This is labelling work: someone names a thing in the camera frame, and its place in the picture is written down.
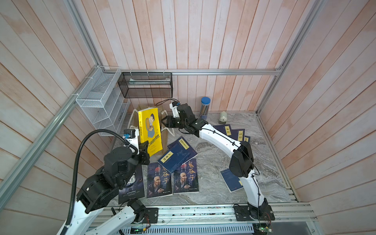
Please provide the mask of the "tan canvas bag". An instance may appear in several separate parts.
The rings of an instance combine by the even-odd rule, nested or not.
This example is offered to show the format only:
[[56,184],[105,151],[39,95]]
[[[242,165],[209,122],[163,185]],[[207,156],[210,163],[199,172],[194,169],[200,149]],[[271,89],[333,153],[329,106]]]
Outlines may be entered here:
[[[142,108],[140,109],[134,109],[133,110],[133,113],[131,115],[131,118],[130,118],[130,121],[128,123],[128,129],[129,128],[138,128],[139,130],[139,118],[138,118],[138,112],[143,110]],[[166,117],[167,116],[167,112],[166,110],[160,112],[159,108],[158,108],[158,112],[159,112],[159,121],[160,121],[160,128],[161,128],[161,134],[162,134],[162,145],[163,145],[163,149],[161,151],[159,151],[158,153],[156,153],[155,155],[153,156],[157,156],[157,157],[160,157],[162,155],[164,155],[167,151],[167,140],[168,140],[168,128],[166,128],[162,123],[161,123],[161,119]]]

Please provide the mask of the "yellow cartoon book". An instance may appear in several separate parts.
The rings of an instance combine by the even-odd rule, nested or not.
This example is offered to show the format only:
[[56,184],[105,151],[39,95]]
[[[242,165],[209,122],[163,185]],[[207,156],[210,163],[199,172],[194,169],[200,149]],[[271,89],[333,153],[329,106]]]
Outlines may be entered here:
[[158,108],[147,108],[138,112],[141,143],[148,142],[150,156],[163,149]]

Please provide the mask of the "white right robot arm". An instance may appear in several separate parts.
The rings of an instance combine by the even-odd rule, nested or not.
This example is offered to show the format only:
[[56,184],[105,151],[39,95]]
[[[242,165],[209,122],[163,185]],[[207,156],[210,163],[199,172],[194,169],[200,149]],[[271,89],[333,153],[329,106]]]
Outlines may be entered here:
[[259,171],[254,164],[251,145],[234,140],[216,130],[206,120],[196,118],[188,104],[176,101],[169,105],[172,115],[162,119],[167,128],[184,129],[185,134],[195,135],[221,149],[231,160],[229,169],[242,182],[247,195],[248,210],[252,218],[263,215],[268,207],[267,199],[261,193],[256,176]]

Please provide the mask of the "navy book pair upper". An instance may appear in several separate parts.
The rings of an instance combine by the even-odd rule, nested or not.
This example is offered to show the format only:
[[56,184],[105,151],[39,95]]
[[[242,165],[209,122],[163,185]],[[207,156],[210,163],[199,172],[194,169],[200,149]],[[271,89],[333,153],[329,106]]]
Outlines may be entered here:
[[187,156],[184,160],[184,164],[187,163],[189,160],[197,156],[196,150],[187,142],[187,140],[184,137],[180,137],[176,141],[172,142],[168,145],[168,148],[172,148],[175,146],[181,146],[185,149],[186,152],[189,152],[189,156]]

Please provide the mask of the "navy book pair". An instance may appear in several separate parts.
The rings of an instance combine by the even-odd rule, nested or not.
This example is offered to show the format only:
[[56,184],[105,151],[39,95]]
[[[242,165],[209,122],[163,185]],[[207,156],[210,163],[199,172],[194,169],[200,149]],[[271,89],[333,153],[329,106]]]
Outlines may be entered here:
[[187,149],[180,144],[176,144],[158,160],[158,163],[168,172],[173,173],[189,156],[190,152]]
[[180,137],[176,141],[172,142],[168,145],[168,148],[172,148],[175,146],[181,146],[185,149],[186,152],[189,152],[189,156],[187,156],[184,160],[184,164],[187,163],[189,160],[197,156],[196,150],[187,142],[187,140],[184,137]]

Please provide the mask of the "clear pencil tube blue lid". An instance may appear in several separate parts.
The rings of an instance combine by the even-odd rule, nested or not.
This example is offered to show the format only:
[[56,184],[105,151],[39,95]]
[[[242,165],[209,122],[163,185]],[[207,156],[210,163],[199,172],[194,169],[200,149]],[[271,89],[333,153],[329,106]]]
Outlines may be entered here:
[[207,119],[210,103],[211,103],[211,99],[209,97],[203,97],[201,99],[201,108],[199,112],[201,119],[204,119],[204,120]]

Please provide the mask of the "navy book pair lower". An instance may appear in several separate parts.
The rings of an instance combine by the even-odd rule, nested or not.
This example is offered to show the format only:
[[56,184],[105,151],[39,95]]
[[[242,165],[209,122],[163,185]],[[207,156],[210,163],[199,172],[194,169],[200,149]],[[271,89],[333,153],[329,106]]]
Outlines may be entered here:
[[173,173],[189,156],[190,152],[187,149],[180,144],[176,144],[158,160],[158,163],[168,172]]

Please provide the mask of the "old man book left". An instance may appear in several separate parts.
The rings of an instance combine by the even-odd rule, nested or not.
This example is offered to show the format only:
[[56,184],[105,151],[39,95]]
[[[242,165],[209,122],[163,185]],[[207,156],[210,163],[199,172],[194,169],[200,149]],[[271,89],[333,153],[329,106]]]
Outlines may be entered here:
[[159,163],[150,163],[147,170],[147,198],[172,195],[171,173]]

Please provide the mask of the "old man book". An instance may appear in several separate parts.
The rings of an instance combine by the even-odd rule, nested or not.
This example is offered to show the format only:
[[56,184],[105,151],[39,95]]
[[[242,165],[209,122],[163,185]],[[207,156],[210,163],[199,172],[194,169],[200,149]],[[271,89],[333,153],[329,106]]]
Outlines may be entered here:
[[196,192],[199,192],[197,161],[192,158],[174,171],[173,193]]
[[159,163],[150,163],[147,170],[147,198],[172,195],[171,173]]

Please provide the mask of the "navy book yellow label back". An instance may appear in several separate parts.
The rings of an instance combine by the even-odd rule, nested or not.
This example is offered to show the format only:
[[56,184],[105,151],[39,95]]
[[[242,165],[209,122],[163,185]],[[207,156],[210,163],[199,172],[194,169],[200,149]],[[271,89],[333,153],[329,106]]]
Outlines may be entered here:
[[225,134],[226,136],[232,135],[232,128],[230,125],[223,124],[223,125],[214,125],[213,126],[217,131],[219,131],[222,134]]

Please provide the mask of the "navy book front right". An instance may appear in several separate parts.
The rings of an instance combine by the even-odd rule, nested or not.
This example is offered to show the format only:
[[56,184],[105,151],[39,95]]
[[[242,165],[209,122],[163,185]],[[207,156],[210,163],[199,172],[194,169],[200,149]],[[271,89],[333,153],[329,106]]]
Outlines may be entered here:
[[225,181],[226,186],[228,187],[230,192],[235,192],[237,190],[240,190],[243,188],[243,185],[240,181],[240,179],[235,176],[230,169],[225,169],[220,172],[222,178]]

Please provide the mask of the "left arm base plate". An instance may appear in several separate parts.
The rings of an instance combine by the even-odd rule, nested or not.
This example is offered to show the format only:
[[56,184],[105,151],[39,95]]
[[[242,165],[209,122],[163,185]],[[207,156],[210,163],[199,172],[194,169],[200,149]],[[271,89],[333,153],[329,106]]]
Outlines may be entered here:
[[136,216],[132,225],[156,224],[158,223],[158,216],[159,208],[146,208],[140,216]]

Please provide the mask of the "black mesh wall basket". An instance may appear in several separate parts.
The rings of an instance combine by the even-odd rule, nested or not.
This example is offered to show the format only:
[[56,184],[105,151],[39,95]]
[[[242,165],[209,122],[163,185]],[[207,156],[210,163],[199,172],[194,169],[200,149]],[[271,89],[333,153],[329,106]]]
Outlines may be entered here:
[[173,79],[169,72],[122,72],[117,81],[126,99],[169,99]]

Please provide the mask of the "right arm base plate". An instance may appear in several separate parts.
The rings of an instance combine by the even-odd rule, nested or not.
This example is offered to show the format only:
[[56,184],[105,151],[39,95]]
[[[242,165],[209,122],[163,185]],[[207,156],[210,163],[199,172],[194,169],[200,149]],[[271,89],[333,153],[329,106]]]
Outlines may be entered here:
[[233,206],[237,221],[274,221],[275,215],[270,205],[263,204],[260,208],[252,205],[241,206],[234,204]]

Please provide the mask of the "aluminium front rail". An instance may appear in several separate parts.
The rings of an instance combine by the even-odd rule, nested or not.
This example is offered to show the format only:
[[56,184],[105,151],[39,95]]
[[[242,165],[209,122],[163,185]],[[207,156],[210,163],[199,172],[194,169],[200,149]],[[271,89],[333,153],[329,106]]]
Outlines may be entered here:
[[[282,222],[314,222],[318,221],[309,203],[271,203],[271,209],[259,219],[248,220],[247,223],[282,223]],[[146,206],[147,209],[157,209],[151,217],[151,226],[188,226],[188,225],[218,225],[241,224],[237,220],[233,204],[222,205],[175,205],[175,206]]]

